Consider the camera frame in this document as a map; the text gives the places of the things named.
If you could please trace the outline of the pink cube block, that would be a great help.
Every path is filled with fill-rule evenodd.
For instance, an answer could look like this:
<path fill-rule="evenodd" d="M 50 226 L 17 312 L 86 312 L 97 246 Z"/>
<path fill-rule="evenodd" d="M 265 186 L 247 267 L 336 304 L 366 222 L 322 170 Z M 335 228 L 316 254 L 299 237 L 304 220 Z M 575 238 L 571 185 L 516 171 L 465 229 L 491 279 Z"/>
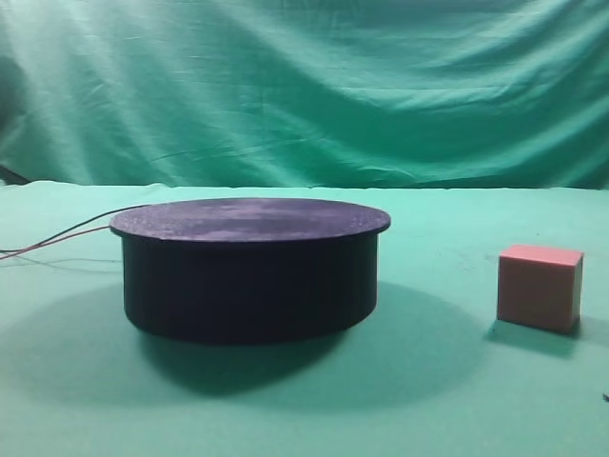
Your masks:
<path fill-rule="evenodd" d="M 569 334 L 580 320 L 584 254 L 513 245 L 499 256 L 497 318 Z"/>

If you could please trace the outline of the black round turntable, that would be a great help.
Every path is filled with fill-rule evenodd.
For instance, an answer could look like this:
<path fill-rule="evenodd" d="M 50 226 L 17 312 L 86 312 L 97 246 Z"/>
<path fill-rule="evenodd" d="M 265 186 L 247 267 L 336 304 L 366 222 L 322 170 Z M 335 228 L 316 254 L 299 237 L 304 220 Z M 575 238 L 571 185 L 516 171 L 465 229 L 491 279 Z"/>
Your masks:
<path fill-rule="evenodd" d="M 375 309 L 381 209 L 322 199 L 217 198 L 129 209 L 124 307 L 141 331 L 266 345 L 348 330 Z"/>

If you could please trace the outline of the green backdrop cloth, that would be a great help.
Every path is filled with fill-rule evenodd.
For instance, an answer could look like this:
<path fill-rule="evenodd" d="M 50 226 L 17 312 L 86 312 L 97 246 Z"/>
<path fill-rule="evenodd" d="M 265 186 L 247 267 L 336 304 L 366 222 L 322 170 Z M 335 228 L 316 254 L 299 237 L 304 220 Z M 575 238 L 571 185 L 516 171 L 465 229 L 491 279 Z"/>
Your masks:
<path fill-rule="evenodd" d="M 604 1 L 5 1 L 1 165 L 80 185 L 608 185 Z"/>

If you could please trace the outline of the green table cloth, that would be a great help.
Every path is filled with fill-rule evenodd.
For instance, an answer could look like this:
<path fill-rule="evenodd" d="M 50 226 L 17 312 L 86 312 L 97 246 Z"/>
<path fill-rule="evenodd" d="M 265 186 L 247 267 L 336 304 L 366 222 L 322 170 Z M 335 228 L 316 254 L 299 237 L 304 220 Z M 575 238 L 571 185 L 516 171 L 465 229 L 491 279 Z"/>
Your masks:
<path fill-rule="evenodd" d="M 197 348 L 125 318 L 120 242 L 103 228 L 1 264 L 5 456 L 604 456 L 608 194 L 583 189 L 1 190 L 1 245 L 108 210 L 218 197 L 386 210 L 376 311 L 279 348 Z M 495 318 L 500 252 L 584 253 L 581 324 Z"/>

